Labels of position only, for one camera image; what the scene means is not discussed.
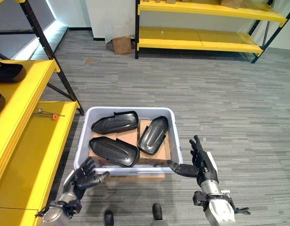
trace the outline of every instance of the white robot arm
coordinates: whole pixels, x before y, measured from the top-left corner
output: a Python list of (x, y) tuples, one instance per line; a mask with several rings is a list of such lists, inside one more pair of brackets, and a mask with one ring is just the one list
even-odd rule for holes
[(177, 174), (197, 179), (202, 191), (196, 191), (193, 202), (202, 206), (206, 218), (212, 226), (236, 226), (235, 214), (249, 215), (248, 208), (236, 208), (229, 190), (221, 190), (217, 178), (217, 166), (210, 152), (202, 149), (197, 135), (196, 143), (190, 140), (193, 165), (178, 164), (168, 161), (170, 168)]
[(58, 201), (51, 202), (36, 216), (42, 217), (41, 226), (66, 226), (74, 214), (79, 213), (85, 190), (101, 184), (109, 172), (95, 175), (95, 164), (91, 157), (87, 158), (80, 168), (72, 171), (66, 178), (63, 194)]

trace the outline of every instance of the gray carpet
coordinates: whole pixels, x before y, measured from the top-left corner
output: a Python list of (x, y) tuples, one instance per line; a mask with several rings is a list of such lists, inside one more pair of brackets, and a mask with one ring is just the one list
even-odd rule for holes
[[(171, 108), (185, 163), (191, 163), (188, 140), (198, 134), (218, 165), (221, 188), (231, 190), (237, 207), (250, 208), (251, 216), (235, 216), (238, 225), (290, 226), (290, 51), (270, 48), (254, 65), (251, 55), (193, 54), (135, 60), (133, 53), (114, 55), (91, 31), (69, 31), (57, 51), (85, 110)], [(55, 74), (50, 82), (62, 87)], [(66, 98), (46, 88), (42, 100)], [(76, 114), (52, 188), (57, 197), (73, 168), (83, 120)], [(198, 189), (194, 179), (173, 174), (161, 183), (103, 184), (86, 191), (70, 225), (102, 226), (110, 209), (115, 226), (148, 226), (158, 202), (171, 226), (208, 226), (192, 202)]]

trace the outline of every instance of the cardboard box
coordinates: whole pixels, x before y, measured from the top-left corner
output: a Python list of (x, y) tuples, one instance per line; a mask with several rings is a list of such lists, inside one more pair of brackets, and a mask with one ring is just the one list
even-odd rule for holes
[(219, 0), (220, 5), (230, 8), (239, 8), (243, 0)]
[[(116, 140), (120, 139), (124, 142), (127, 142), (131, 145), (137, 146), (137, 129), (133, 129), (130, 131), (122, 132), (122, 133), (109, 133), (106, 135), (102, 135), (99, 133), (92, 133), (92, 137), (108, 137), (110, 139)], [(99, 163), (101, 166), (114, 166), (114, 164), (108, 162), (106, 159), (97, 156), (92, 149), (89, 149), (89, 156), (91, 156), (95, 162)]]
[(115, 54), (126, 54), (131, 53), (131, 37), (124, 36), (119, 38), (114, 38), (112, 40), (113, 50)]
[(108, 182), (161, 182), (165, 180), (165, 174), (156, 175), (140, 175), (140, 176), (110, 176), (105, 179), (104, 183)]
[[(150, 120), (141, 120), (139, 137), (142, 136), (145, 128), (149, 126), (150, 123), (151, 123)], [(139, 164), (166, 165), (167, 160), (169, 159), (171, 159), (171, 154), (170, 154), (169, 136), (167, 132), (163, 143), (161, 144), (159, 150), (155, 155), (149, 155), (140, 151)]]

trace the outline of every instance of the foot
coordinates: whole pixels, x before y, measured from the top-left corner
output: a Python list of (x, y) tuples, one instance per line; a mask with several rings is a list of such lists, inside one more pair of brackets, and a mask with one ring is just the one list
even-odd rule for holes
[(163, 213), (162, 208), (158, 203), (154, 203), (152, 206), (152, 213), (154, 220), (162, 220), (163, 219)]
[(105, 211), (104, 223), (105, 223), (105, 226), (113, 226), (114, 225), (113, 212), (111, 212), (110, 210)]

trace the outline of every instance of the white plastic bin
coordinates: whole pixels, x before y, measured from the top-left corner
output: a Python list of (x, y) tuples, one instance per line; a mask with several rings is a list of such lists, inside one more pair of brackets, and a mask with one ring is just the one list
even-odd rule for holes
[[(78, 150), (75, 155), (74, 168), (77, 169), (89, 156), (89, 141), (92, 138), (91, 126), (94, 122), (103, 117), (114, 115), (118, 112), (135, 111), (140, 120), (153, 120), (159, 116), (165, 116), (169, 124), (169, 145), (171, 152), (171, 160), (178, 163), (183, 163), (182, 152), (179, 144), (178, 133), (175, 124), (175, 117), (172, 110), (165, 107), (91, 107), (85, 115)], [(169, 167), (151, 166), (151, 165), (134, 165), (132, 168), (123, 168), (120, 166), (101, 166), (96, 167), (97, 173), (109, 171), (113, 176), (128, 176), (128, 175), (147, 175), (160, 173), (173, 173)]]

